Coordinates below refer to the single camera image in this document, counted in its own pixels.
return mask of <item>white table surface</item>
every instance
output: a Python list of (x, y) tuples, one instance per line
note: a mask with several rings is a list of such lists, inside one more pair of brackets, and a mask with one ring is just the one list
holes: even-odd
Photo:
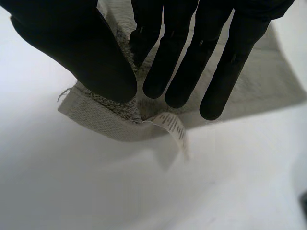
[[(307, 88), (307, 2), (276, 21)], [(0, 9), (1, 230), (302, 230), (307, 104), (171, 137), (120, 143), (59, 112), (73, 85)]]

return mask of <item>fabric tag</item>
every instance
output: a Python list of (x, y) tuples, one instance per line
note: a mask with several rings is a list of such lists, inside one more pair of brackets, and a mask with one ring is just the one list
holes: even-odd
[(143, 121), (143, 123), (144, 122), (150, 122), (169, 132), (176, 141), (180, 150), (185, 154), (185, 157), (187, 159), (191, 158), (186, 129), (177, 115), (169, 112), (163, 112)]

